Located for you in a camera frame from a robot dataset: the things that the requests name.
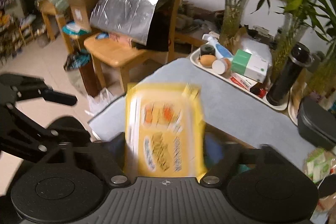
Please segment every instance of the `tape roll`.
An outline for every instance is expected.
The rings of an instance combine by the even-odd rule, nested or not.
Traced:
[[[206,54],[215,55],[216,54],[215,48],[209,44],[202,45],[201,46],[201,56],[206,55]]]

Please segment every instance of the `black bottle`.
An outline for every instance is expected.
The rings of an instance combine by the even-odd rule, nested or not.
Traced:
[[[266,99],[271,105],[281,105],[282,99],[289,92],[309,59],[309,49],[301,43],[295,44],[283,70],[266,95]]]

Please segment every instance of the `cardboard box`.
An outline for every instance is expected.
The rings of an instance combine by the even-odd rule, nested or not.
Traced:
[[[267,69],[266,60],[242,50],[238,50],[232,60],[231,71],[260,83],[265,81]]]
[[[92,31],[90,16],[99,0],[68,0],[74,22],[83,30]]]

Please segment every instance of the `wooden chair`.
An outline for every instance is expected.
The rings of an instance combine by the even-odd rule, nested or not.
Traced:
[[[175,25],[180,1],[181,0],[160,0],[156,6],[156,12],[164,13],[169,17],[169,29],[167,30],[167,36],[164,38],[166,39],[165,43],[168,43],[166,63],[174,60]],[[126,48],[112,39],[96,40],[95,37],[96,35],[86,39],[84,45],[92,55],[96,74],[102,87],[106,87],[106,82],[100,62],[106,63],[119,71],[121,87],[124,91],[127,91],[127,84],[130,82],[129,70],[147,59],[152,58],[153,55],[157,53],[155,51],[136,49],[134,47]]]

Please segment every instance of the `white plate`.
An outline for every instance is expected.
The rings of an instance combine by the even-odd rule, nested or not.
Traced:
[[[292,98],[290,98],[289,103],[288,103],[288,115],[292,122],[297,126],[297,117],[295,115],[295,109],[293,106]]]
[[[271,107],[271,108],[273,108],[273,109],[275,109],[275,110],[277,110],[277,111],[283,111],[283,110],[285,110],[285,109],[287,108],[287,102],[288,102],[288,99],[286,99],[286,100],[285,100],[285,103],[283,103],[282,105],[279,105],[279,106],[273,106],[273,105],[271,105],[271,104],[266,100],[266,96],[264,96],[264,98],[261,99],[260,97],[258,97],[258,96],[256,96],[256,95],[254,95],[253,93],[249,92],[247,89],[242,88],[241,86],[239,86],[239,85],[233,83],[233,82],[230,80],[231,75],[228,75],[228,76],[227,76],[228,78],[225,78],[223,75],[218,75],[218,74],[214,73],[213,70],[212,70],[211,68],[205,68],[205,67],[203,67],[203,66],[199,63],[199,61],[198,61],[198,57],[199,57],[199,55],[200,55],[200,51],[201,51],[201,50],[200,50],[200,48],[199,48],[199,49],[197,49],[196,51],[194,51],[194,52],[191,54],[191,56],[190,56],[190,60],[191,60],[191,62],[192,62],[196,67],[199,67],[200,69],[205,70],[205,71],[208,72],[208,73],[211,73],[212,75],[214,75],[214,76],[216,76],[216,77],[222,79],[223,81],[229,83],[230,85],[235,86],[236,88],[242,90],[243,92],[249,94],[250,96],[254,97],[255,99],[259,100],[260,102],[263,102],[265,105],[268,105],[269,107]]]

